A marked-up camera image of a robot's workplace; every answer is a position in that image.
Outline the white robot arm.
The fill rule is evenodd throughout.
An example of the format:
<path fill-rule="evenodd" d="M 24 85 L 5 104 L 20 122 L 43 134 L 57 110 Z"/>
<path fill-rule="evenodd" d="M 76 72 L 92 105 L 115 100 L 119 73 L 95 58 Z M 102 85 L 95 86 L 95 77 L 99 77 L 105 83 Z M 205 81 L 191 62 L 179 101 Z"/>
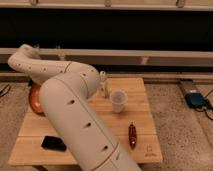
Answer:
<path fill-rule="evenodd" d="M 88 99 L 99 87 L 99 72 L 91 65 L 43 60 L 37 49 L 23 44 L 8 65 L 41 86 L 41 109 L 83 171 L 141 171 Z"/>

